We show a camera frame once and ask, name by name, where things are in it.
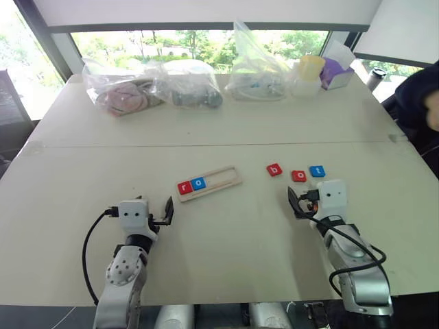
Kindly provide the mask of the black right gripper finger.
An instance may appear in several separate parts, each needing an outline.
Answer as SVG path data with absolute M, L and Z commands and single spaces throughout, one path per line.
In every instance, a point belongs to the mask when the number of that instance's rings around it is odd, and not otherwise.
M 289 204 L 294 211 L 295 217 L 299 217 L 300 216 L 299 199 L 297 197 L 297 194 L 290 186 L 287 187 L 287 196 L 288 196 Z

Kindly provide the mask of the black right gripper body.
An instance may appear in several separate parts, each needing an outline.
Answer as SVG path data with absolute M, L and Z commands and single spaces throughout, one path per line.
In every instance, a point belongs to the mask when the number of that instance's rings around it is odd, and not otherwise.
M 298 214 L 297 219 L 314 218 L 318 212 L 318 202 L 320 201 L 320 193 L 318 189 L 311 189 L 298 197 Z

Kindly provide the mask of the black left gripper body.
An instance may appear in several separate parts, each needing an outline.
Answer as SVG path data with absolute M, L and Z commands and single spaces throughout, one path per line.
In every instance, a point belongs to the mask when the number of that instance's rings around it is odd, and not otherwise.
M 161 226 L 169 226 L 171 224 L 171 217 L 164 217 L 155 219 L 153 214 L 147 216 L 148 228 L 155 234 L 158 234 Z

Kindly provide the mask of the person's bare hand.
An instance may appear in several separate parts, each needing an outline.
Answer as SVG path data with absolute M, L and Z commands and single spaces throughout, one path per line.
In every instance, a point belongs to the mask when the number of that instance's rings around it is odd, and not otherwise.
M 430 129 L 439 131 L 439 91 L 435 91 L 425 99 L 427 109 L 426 122 Z

